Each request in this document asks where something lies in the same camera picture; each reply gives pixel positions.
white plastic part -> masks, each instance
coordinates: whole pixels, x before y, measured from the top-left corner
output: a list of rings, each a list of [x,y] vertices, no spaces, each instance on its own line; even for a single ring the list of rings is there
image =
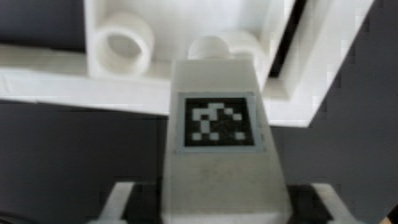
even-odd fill
[[[121,220],[121,218],[128,204],[129,194],[133,191],[133,186],[133,182],[115,183],[99,218],[97,220],[92,220],[89,224],[126,224],[126,221]]]
[[[341,201],[332,186],[328,184],[312,184],[312,187],[334,219],[328,224],[360,224],[346,209],[346,205]]]
[[[163,223],[286,224],[291,215],[289,198],[252,62],[232,59],[177,61],[170,89]],[[232,132],[227,128],[227,133],[218,132],[216,145],[192,147],[186,143],[190,130],[184,129],[188,122],[193,122],[186,117],[188,99],[209,98],[209,102],[213,98],[232,100],[231,98],[241,98],[240,94],[250,95],[245,101],[245,120],[252,119],[254,144],[248,146],[236,143],[220,146],[220,138],[227,138]]]
[[[215,36],[200,37],[190,45],[188,59],[231,58],[227,44]]]
[[[224,32],[218,34],[218,37],[225,41],[234,58],[243,58],[254,63],[257,84],[259,89],[263,89],[268,78],[270,59],[257,39],[245,31]]]
[[[229,31],[252,33],[272,64],[295,0],[85,0],[87,46],[115,13],[137,15],[153,30],[153,60],[142,75],[87,79],[89,54],[0,47],[0,98],[168,114],[170,61],[193,40]],[[270,125],[307,127],[337,74],[373,0],[309,0],[280,78],[266,79]]]
[[[90,77],[131,79],[151,65],[154,36],[142,18],[113,13],[99,24],[89,41]]]

white frame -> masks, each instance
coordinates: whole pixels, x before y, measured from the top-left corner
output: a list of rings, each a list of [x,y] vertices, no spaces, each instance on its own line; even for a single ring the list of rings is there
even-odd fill
[[[373,0],[309,0],[307,3],[280,77],[268,79],[263,91],[273,126],[309,126]],[[270,61],[291,4],[293,0],[272,0],[268,5],[261,44]],[[0,47],[1,99],[167,115],[168,90],[167,78],[135,82],[89,79],[83,54]]]

white plastic base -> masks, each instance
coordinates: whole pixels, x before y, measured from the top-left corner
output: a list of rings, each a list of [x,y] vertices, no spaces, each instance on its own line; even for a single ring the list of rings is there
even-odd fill
[[[172,80],[163,222],[286,224],[291,215],[289,198],[252,64],[243,60],[224,59],[179,61]],[[218,135],[215,143],[211,140],[206,142],[202,138],[192,143],[202,145],[190,145],[192,133],[199,130],[186,128],[186,125],[197,125],[200,122],[188,114],[193,114],[195,110],[202,111],[202,107],[193,103],[190,111],[188,100],[204,99],[208,108],[215,102],[231,102],[243,98],[245,103],[234,110],[247,114],[238,114],[241,117],[247,116],[247,119],[240,117],[240,121],[234,120],[225,125],[227,118],[213,118],[211,127],[220,127],[220,130],[204,127],[202,132],[209,131]],[[225,109],[227,107],[215,112],[218,116],[222,111],[227,114]],[[250,131],[241,128],[234,130],[231,127],[248,127]],[[247,138],[250,136],[252,143],[243,144],[238,137],[231,137],[236,136],[234,131],[243,133]]]

dark gray background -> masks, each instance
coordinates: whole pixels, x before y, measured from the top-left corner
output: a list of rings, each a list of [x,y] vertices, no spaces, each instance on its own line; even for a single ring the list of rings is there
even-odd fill
[[[0,0],[0,42],[83,51],[80,0]],[[311,127],[272,128],[289,184],[330,183],[376,223],[398,203],[398,1],[376,0]],[[163,117],[0,104],[0,213],[83,223],[112,182],[158,177]]]

circular hole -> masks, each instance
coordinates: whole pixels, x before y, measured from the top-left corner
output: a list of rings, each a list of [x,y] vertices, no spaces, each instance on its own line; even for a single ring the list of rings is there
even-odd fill
[[[108,47],[121,58],[133,60],[138,57],[140,47],[126,36],[119,34],[108,36]]]

